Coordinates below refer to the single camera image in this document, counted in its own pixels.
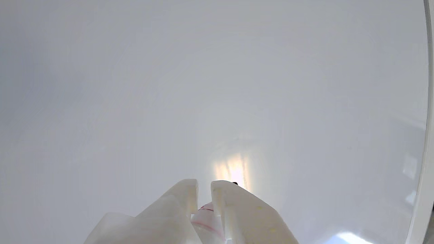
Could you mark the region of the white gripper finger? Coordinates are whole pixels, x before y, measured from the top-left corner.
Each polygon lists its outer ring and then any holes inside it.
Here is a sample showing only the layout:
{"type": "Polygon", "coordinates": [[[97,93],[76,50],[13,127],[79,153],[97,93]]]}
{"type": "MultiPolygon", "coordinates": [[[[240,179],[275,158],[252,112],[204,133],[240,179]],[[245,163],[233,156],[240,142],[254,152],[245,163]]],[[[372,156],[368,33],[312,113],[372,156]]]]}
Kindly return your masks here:
{"type": "Polygon", "coordinates": [[[191,224],[197,212],[198,182],[183,179],[139,215],[108,212],[85,240],[86,244],[200,244],[191,224]]]}
{"type": "Polygon", "coordinates": [[[214,214],[233,244],[297,244],[281,215],[244,188],[225,180],[211,182],[214,214]]]}

